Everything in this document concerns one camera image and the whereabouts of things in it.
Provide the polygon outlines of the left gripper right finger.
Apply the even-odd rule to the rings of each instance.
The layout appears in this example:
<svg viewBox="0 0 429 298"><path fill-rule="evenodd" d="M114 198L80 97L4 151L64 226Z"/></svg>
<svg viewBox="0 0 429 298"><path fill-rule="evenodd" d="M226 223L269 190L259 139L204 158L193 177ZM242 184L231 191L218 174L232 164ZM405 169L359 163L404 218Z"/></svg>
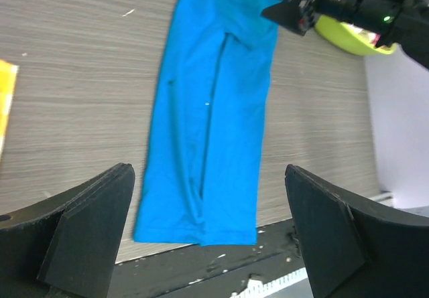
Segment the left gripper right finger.
<svg viewBox="0 0 429 298"><path fill-rule="evenodd" d="M385 206L298 167L288 202L314 297L427 297L428 218Z"/></svg>

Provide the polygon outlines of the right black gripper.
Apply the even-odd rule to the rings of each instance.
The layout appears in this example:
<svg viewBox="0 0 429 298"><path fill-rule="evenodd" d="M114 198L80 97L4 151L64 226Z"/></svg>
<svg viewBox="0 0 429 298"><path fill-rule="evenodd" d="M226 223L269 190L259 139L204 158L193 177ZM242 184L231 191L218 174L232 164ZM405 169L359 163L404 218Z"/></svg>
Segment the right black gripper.
<svg viewBox="0 0 429 298"><path fill-rule="evenodd" d="M265 8L261 15L300 36L326 15L377 35L376 48L398 44L428 67L428 0L289 0Z"/></svg>

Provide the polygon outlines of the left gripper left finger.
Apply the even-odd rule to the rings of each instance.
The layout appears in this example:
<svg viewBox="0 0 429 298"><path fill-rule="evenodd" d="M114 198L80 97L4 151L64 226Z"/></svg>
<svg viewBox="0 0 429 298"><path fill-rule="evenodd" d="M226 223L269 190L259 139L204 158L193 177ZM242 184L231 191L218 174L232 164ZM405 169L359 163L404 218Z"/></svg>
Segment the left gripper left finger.
<svg viewBox="0 0 429 298"><path fill-rule="evenodd" d="M135 171L118 163L88 181L1 215L2 297L106 297Z"/></svg>

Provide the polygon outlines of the lime green plastic basin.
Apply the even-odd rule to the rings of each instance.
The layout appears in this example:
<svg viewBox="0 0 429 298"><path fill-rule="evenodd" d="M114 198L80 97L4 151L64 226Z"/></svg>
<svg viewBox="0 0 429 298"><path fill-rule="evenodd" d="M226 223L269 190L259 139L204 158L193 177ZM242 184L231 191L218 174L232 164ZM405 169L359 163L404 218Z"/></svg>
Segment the lime green plastic basin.
<svg viewBox="0 0 429 298"><path fill-rule="evenodd" d="M375 44L379 39L376 33L348 23L341 23L325 15L320 16L315 30L334 46L357 56L390 55L397 49L396 44L376 48Z"/></svg>

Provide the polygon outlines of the blue t shirt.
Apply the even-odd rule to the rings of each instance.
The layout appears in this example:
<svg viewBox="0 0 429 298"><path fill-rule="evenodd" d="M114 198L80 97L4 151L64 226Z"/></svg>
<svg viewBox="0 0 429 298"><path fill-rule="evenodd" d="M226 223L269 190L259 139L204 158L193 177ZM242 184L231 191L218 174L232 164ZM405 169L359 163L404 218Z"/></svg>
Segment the blue t shirt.
<svg viewBox="0 0 429 298"><path fill-rule="evenodd" d="M177 0L151 114L133 239L253 245L274 0Z"/></svg>

